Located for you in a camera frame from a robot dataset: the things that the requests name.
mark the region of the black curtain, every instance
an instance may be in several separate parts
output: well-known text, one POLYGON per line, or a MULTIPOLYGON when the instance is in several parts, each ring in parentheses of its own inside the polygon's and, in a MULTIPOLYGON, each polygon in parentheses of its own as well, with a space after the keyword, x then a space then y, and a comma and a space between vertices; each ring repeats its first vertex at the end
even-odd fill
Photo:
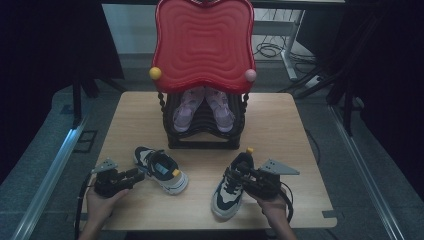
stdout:
POLYGON ((361 56, 361 117, 424 199, 424 8, 394 1, 361 56))
POLYGON ((123 73, 98 1, 2 1, 0 31, 3 182, 43 124, 55 92, 76 77, 93 86, 95 78, 123 79, 123 73))

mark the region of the sneaker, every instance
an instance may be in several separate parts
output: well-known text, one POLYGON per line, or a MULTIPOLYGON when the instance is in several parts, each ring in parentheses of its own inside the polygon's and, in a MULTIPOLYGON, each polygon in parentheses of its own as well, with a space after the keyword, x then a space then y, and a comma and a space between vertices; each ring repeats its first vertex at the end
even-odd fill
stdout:
POLYGON ((181 98, 181 104, 174 111, 174 128, 178 132, 188 130, 193 119, 194 113, 205 98, 205 88, 195 87, 186 90, 181 98))
POLYGON ((134 162, 147 178, 158 182, 171 195, 180 193, 188 184, 187 175, 178 169, 178 164, 164 150, 138 147, 134 162))
POLYGON ((216 89, 206 87, 206 101, 212 108, 216 126, 221 132, 229 132, 233 128, 234 114, 228 107, 227 94, 216 89))
POLYGON ((212 196, 212 212, 221 219, 227 220, 232 218, 240 208, 243 196, 242 184, 234 178, 227 177, 226 173, 228 173, 229 170, 235 170, 240 173, 240 176, 249 177, 248 168, 246 169, 246 167, 243 167, 242 169, 237 169, 237 165, 243 162, 245 162, 249 168, 253 168, 252 155, 240 153, 225 171, 223 179, 218 184, 212 196))

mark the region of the pink ball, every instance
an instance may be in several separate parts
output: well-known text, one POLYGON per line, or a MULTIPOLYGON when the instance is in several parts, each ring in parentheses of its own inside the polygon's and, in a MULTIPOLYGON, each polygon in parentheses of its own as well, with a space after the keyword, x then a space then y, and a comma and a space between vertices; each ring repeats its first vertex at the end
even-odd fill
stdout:
POLYGON ((253 69, 249 69, 244 73, 247 81, 254 82, 256 80, 256 71, 253 69))

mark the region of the black and white sneaker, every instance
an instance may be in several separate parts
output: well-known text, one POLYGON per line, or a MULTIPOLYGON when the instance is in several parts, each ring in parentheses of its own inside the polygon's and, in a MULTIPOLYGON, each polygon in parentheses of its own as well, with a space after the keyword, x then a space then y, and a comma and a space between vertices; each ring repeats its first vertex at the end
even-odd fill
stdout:
MULTIPOLYGON (((246 171, 246 169, 237 169, 237 165, 242 162, 245 162, 249 168, 254 167, 252 155, 242 152, 227 168, 226 173, 227 171, 235 170, 241 176, 249 177, 249 171, 246 171)), ((240 208, 242 196, 243 186, 241 182, 227 177, 224 173, 222 181, 218 184, 212 196, 212 212, 217 217, 225 220, 232 218, 240 208)))
POLYGON ((182 192, 188 184, 187 175, 178 169, 178 164, 164 150, 138 147, 134 162, 147 178, 158 182, 171 195, 182 192))

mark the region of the black shoe rack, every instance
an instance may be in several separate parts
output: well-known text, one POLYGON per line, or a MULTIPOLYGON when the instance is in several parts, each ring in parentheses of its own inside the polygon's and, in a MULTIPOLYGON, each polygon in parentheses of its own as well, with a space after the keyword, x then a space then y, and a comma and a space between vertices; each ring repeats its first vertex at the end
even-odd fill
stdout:
POLYGON ((189 129, 185 132, 177 132, 174 128, 174 111, 181 104, 183 93, 164 95, 159 92, 161 110, 163 113, 163 126, 168 136, 168 146, 171 149, 238 149, 240 147, 240 137, 244 129, 245 112, 249 94, 234 95, 227 94, 228 106, 234 114, 233 128, 229 132, 221 132, 216 126, 212 109, 206 100, 200 104, 194 114, 189 129), (219 138, 220 141, 192 141, 186 138, 207 132, 219 138))

